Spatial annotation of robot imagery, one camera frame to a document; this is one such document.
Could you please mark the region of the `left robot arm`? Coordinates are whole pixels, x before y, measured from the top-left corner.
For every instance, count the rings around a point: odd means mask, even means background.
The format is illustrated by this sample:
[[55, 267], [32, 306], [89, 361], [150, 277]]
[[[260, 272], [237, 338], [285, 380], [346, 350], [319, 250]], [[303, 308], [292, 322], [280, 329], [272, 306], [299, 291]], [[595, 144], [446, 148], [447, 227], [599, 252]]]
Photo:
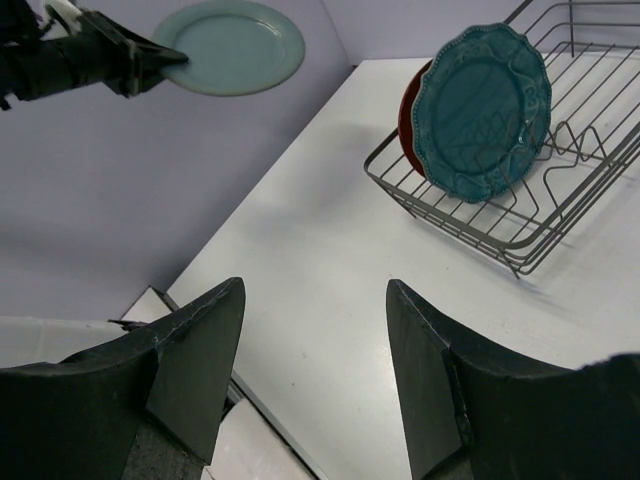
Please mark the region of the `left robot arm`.
[[1, 3], [1, 109], [10, 95], [37, 99], [102, 83], [125, 98], [164, 81], [188, 56], [156, 44], [103, 13], [46, 1], [41, 23], [26, 1]]

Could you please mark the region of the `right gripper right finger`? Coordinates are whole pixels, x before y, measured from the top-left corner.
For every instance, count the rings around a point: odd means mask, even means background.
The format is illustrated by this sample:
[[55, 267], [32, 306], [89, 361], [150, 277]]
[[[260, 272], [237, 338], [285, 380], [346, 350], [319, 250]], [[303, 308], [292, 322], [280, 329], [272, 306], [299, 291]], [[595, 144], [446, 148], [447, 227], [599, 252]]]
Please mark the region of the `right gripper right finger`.
[[635, 479], [639, 357], [572, 370], [437, 310], [404, 282], [386, 317], [415, 479]]

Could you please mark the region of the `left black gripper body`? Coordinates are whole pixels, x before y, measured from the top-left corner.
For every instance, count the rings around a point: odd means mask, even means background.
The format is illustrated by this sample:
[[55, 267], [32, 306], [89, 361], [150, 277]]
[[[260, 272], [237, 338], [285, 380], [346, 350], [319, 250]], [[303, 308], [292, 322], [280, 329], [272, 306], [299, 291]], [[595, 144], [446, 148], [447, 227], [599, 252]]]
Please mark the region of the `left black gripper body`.
[[83, 10], [81, 30], [44, 25], [36, 37], [14, 45], [14, 95], [40, 99], [102, 83], [127, 97], [123, 26], [98, 11]]

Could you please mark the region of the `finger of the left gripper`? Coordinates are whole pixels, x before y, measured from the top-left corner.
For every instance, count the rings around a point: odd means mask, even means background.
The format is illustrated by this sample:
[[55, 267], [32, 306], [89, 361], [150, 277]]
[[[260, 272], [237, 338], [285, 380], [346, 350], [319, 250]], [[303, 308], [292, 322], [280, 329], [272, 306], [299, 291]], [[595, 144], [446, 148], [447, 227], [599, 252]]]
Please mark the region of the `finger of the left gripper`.
[[124, 68], [132, 68], [136, 64], [143, 68], [166, 68], [183, 65], [189, 61], [186, 54], [159, 45], [126, 28], [122, 29], [124, 36]]
[[133, 64], [127, 71], [127, 97], [136, 97], [146, 93], [165, 80], [165, 66], [146, 68], [141, 64]]

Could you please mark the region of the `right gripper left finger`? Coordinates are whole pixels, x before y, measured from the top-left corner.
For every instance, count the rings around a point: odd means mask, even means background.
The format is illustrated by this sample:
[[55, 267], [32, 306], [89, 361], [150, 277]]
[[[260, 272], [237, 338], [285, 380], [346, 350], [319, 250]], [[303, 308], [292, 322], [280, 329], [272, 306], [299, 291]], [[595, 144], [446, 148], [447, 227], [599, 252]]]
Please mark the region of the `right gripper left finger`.
[[232, 277], [114, 340], [1, 372], [5, 479], [198, 479], [246, 303]]

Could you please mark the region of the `light green plate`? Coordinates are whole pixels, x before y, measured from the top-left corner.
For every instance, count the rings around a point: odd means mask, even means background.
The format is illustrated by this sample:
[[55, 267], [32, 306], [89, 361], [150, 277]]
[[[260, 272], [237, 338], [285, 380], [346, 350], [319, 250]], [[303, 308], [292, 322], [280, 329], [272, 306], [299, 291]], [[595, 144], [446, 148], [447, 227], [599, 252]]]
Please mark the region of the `light green plate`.
[[165, 18], [152, 40], [188, 57], [162, 70], [191, 92], [245, 96], [285, 82], [302, 65], [306, 45], [280, 11], [253, 1], [203, 1]]

